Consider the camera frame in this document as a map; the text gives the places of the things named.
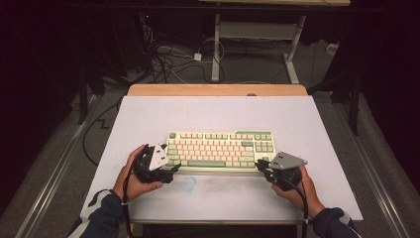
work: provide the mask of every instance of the space bar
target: space bar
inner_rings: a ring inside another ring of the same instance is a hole
[[[225,168],[225,162],[203,162],[203,161],[190,161],[189,167],[202,167],[202,168]]]

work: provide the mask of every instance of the floor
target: floor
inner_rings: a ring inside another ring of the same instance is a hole
[[[288,42],[226,44],[222,83],[289,83],[281,58]],[[293,64],[306,88],[322,81],[333,58],[325,52],[327,46],[321,41],[298,47]],[[157,79],[151,75],[140,83],[206,83],[209,63],[191,63],[186,56],[192,57],[194,51],[183,46],[168,45],[160,51],[170,49],[177,55],[165,62],[172,63],[172,74],[164,78],[156,64]],[[209,53],[204,56],[203,61],[211,60]],[[129,75],[134,78],[139,73],[132,69]],[[66,236],[80,213],[95,174],[94,163],[100,162],[111,133],[118,114],[115,105],[127,92],[109,78],[104,78],[104,84],[104,95],[90,94],[83,125],[77,125],[79,104],[74,99],[73,111],[56,128],[0,218],[0,237]],[[329,92],[317,92],[313,98],[364,216],[356,224],[359,232],[372,238],[415,237],[420,232],[419,194],[386,145],[368,104],[361,95],[360,134],[356,137],[347,123],[348,103],[332,103],[329,96]],[[124,226],[121,228],[121,237],[126,237]],[[311,230],[307,237],[316,237]]]

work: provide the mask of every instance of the metal rail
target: metal rail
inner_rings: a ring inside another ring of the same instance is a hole
[[[370,161],[368,153],[366,152],[364,146],[360,139],[353,134],[352,129],[347,124],[347,114],[342,104],[336,106],[336,110],[339,114],[340,119],[343,122],[349,136],[352,138],[356,149],[359,152],[359,162],[361,163],[362,169],[364,170],[365,175],[367,176],[367,181],[370,184],[370,187],[373,191],[373,194],[376,197],[377,203],[380,209],[383,212],[383,215],[388,222],[389,227],[392,230],[394,237],[396,238],[408,238],[410,237],[407,229],[405,228],[404,223],[402,222],[398,211],[395,208],[392,198],[389,196],[386,188],[381,182],[373,164]]]
[[[81,135],[83,135],[83,133],[85,132],[86,125],[88,125],[87,123],[91,121],[93,112],[98,107],[100,99],[100,97],[98,98],[95,95],[92,96],[89,102],[90,110],[92,112],[89,113],[87,120],[85,120],[84,123],[78,126],[75,130],[73,136],[67,144],[67,147],[61,155],[61,158],[59,159],[54,171],[52,172],[50,179],[44,185],[43,189],[41,190],[40,194],[35,200],[31,210],[29,211],[27,217],[22,223],[21,228],[16,234],[17,238],[33,237],[35,235],[35,232],[37,231],[37,228],[41,220],[43,219],[44,214],[46,213],[51,201],[53,200],[53,196],[55,195],[55,192],[58,189],[61,179],[63,178],[68,168],[68,165],[72,160],[74,148],[78,144]]]
[[[338,15],[338,16],[365,16],[366,14],[383,14],[384,7],[358,8],[352,6],[330,7],[330,6],[287,6],[287,5],[264,5],[264,4],[92,4],[92,3],[69,3],[61,2],[64,9],[78,11],[131,11],[131,12],[188,12],[192,14],[284,14],[295,16],[312,15]]]

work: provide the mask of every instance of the person's left hand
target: person's left hand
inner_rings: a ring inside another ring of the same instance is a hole
[[[137,148],[134,152],[130,154],[129,159],[127,160],[126,165],[121,169],[120,174],[117,177],[117,181],[115,182],[113,190],[117,195],[123,200],[123,184],[124,179],[126,178],[130,165],[132,164],[134,158],[140,153],[140,151],[145,147],[145,145],[142,145],[141,147]],[[142,183],[139,181],[139,179],[136,177],[136,175],[130,176],[129,186],[127,188],[127,195],[128,195],[128,201],[131,201],[138,196],[140,196],[143,193],[153,191],[155,189],[158,189],[162,187],[163,183],[161,181],[154,181],[151,183]]]

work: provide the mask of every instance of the dark background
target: dark background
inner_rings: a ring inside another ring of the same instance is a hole
[[[419,189],[420,35],[414,1],[352,4],[391,7],[386,14],[366,14],[350,25],[343,18],[308,17],[302,44],[341,41],[325,80],[349,68],[362,73],[362,92],[372,115]],[[64,11],[53,0],[0,4],[1,212],[54,128],[70,112],[80,71],[87,72],[86,79],[100,92],[101,75],[126,76],[126,68],[139,65],[141,35],[134,17],[125,13],[86,17]],[[195,21],[188,25],[191,18]],[[151,24],[158,31],[199,44],[213,31],[212,18],[197,14],[191,18],[178,17],[174,25],[172,15],[155,14]],[[189,34],[185,26],[192,29]],[[344,80],[323,89],[343,89],[343,85],[349,89]]]

